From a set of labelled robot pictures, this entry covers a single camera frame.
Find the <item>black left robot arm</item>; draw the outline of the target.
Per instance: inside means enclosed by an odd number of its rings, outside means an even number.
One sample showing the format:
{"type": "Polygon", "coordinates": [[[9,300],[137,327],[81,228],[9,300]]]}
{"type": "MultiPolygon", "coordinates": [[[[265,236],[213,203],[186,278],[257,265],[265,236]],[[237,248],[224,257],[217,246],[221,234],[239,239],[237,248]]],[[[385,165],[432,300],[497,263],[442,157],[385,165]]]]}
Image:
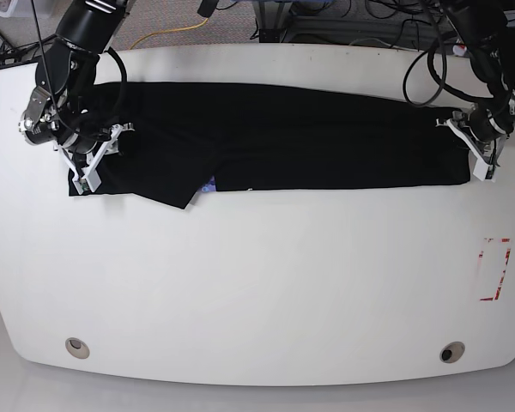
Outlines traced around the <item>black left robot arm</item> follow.
{"type": "Polygon", "coordinates": [[[496,1],[441,1],[454,33],[435,40],[427,54],[431,77],[445,91],[473,105],[470,112],[454,112],[443,122],[476,158],[473,174],[493,180],[507,138],[515,127],[515,27],[496,1]],[[447,85],[433,68],[433,54],[444,41],[456,37],[469,53],[476,77],[491,96],[477,97],[447,85]]]}

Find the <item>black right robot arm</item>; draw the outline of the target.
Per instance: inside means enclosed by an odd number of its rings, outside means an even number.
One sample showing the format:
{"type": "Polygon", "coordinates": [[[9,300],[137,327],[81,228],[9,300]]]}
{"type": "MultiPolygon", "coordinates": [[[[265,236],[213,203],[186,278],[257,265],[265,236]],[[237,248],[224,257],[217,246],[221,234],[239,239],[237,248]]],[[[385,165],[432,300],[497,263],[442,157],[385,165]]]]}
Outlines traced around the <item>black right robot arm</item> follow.
{"type": "Polygon", "coordinates": [[[133,124],[122,109],[128,91],[124,62],[110,43],[129,14],[129,1],[74,1],[59,22],[55,39],[35,71],[35,87],[19,131],[31,145],[53,142],[73,172],[79,191],[100,184],[97,166],[118,150],[118,138],[133,124]],[[97,64],[108,53],[120,72],[116,100],[91,109],[97,64]]]}

